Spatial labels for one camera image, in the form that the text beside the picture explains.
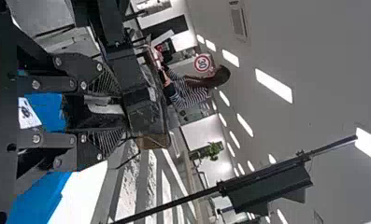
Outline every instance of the sign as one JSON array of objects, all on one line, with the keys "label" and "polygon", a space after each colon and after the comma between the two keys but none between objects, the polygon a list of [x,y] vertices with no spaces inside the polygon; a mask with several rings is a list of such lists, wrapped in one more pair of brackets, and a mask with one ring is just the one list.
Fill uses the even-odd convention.
[{"label": "sign", "polygon": [[211,60],[208,57],[208,54],[200,54],[196,57],[193,63],[194,69],[198,73],[205,73],[211,68]]},{"label": "sign", "polygon": [[21,129],[29,129],[42,125],[26,98],[19,97],[19,124]]}]

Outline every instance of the blue panel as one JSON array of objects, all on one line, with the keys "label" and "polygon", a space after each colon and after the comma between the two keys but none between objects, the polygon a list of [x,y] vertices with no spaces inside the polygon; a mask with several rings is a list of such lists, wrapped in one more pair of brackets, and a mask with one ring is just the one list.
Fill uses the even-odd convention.
[{"label": "blue panel", "polygon": [[71,173],[49,173],[24,194],[17,197],[10,211],[7,224],[48,223],[59,204],[66,181]]},{"label": "blue panel", "polygon": [[47,132],[63,132],[65,120],[62,116],[62,95],[39,93],[25,95]]}]

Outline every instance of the dark hair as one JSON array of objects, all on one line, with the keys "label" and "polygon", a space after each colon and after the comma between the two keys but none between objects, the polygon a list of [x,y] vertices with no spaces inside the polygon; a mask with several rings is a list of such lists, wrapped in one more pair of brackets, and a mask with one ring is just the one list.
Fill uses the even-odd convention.
[{"label": "dark hair", "polygon": [[231,71],[223,65],[220,65],[214,77],[186,77],[186,84],[193,88],[208,88],[219,87],[229,80]]}]

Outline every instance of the white ceiling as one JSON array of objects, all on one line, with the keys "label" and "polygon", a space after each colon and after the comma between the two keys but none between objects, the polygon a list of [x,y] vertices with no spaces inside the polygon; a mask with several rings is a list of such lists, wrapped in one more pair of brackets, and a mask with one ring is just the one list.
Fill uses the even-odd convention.
[{"label": "white ceiling", "polygon": [[[237,149],[231,143],[234,164],[247,168],[250,160],[261,168],[268,164],[268,153],[284,160],[298,150],[351,135],[357,126],[371,132],[371,0],[245,4],[248,43],[235,38],[226,0],[188,0],[196,33],[215,43],[214,61],[227,65],[233,74],[220,88],[231,107],[215,96],[228,122],[226,132],[234,132],[241,145]],[[222,49],[239,58],[239,68],[224,61]],[[293,104],[258,83],[255,68],[290,86]],[[253,138],[235,113],[248,121]],[[315,186],[307,190],[306,205],[273,203],[289,223],[313,223],[314,209],[324,223],[371,220],[371,159],[363,152],[349,146],[320,156],[313,161],[311,176]],[[272,223],[280,222],[273,216]]]}]

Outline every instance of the paper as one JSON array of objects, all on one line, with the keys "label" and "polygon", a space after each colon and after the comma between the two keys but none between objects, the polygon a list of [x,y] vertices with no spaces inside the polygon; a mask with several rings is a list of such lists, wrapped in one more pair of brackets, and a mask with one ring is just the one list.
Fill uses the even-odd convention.
[{"label": "paper", "polygon": [[28,100],[19,97],[19,124],[21,129],[29,129],[42,125],[36,112],[31,107]]}]

